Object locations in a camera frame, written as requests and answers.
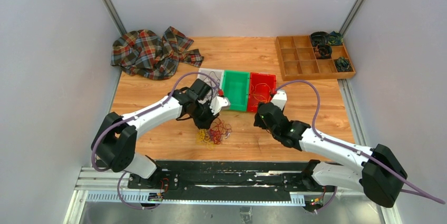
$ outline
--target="wooden tabletop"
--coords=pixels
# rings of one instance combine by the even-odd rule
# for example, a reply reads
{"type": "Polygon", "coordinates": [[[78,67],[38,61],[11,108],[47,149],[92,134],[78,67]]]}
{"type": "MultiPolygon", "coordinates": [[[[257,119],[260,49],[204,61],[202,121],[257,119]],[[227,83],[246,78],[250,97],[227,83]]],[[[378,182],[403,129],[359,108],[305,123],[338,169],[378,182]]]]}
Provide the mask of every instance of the wooden tabletop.
{"type": "MultiPolygon", "coordinates": [[[[283,83],[273,37],[193,37],[191,49],[199,48],[205,57],[202,67],[276,75],[277,86],[283,83]]],[[[183,74],[198,68],[180,63],[177,73],[168,80],[154,81],[141,76],[122,74],[112,111],[124,114],[139,110],[165,96],[183,74]]],[[[190,86],[196,76],[188,76],[178,88],[190,86]]],[[[321,109],[316,127],[334,137],[354,142],[351,127],[337,80],[312,82],[321,95],[321,109]]],[[[316,108],[314,91],[305,84],[284,88],[288,101],[284,114],[290,120],[311,123],[316,108]]],[[[153,159],[239,160],[239,161],[308,161],[328,160],[319,155],[282,146],[270,134],[254,127],[254,113],[222,111],[219,118],[229,123],[232,133],[221,145],[209,150],[196,144],[198,129],[192,120],[168,121],[143,135],[137,152],[153,159]]]]}

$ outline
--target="wooden organizer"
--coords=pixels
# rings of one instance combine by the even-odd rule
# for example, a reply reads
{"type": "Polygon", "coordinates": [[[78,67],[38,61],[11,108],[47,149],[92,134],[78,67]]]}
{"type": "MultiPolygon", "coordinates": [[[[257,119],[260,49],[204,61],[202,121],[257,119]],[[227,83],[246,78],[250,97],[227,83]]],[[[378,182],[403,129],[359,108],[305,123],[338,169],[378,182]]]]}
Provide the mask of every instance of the wooden organizer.
{"type": "Polygon", "coordinates": [[[344,44],[332,46],[331,59],[317,60],[310,36],[280,36],[276,37],[275,43],[283,81],[347,79],[355,75],[354,65],[344,44]],[[352,71],[337,71],[334,61],[341,56],[349,60],[352,71]]]}

